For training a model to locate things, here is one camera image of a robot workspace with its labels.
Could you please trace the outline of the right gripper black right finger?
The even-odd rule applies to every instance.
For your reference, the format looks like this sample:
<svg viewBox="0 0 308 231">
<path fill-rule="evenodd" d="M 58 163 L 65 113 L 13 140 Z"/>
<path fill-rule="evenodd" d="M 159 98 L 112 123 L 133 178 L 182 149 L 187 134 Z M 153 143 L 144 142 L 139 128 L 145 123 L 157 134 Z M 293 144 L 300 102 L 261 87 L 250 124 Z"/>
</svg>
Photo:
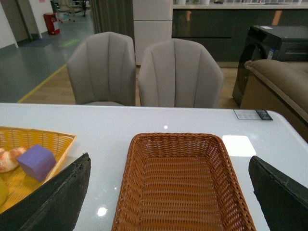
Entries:
<svg viewBox="0 0 308 231">
<path fill-rule="evenodd" d="M 308 229 L 308 189 L 258 156 L 248 172 L 254 194 L 271 231 Z"/>
</svg>

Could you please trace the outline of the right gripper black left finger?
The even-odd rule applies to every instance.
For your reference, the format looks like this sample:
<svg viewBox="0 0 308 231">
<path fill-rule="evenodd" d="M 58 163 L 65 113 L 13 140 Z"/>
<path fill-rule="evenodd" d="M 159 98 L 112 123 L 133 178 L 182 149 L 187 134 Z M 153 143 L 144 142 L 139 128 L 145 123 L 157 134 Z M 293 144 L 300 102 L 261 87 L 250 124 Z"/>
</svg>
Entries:
<svg viewBox="0 0 308 231">
<path fill-rule="evenodd" d="M 90 179 L 84 153 L 60 173 L 0 215 L 2 231 L 72 231 Z"/>
</svg>

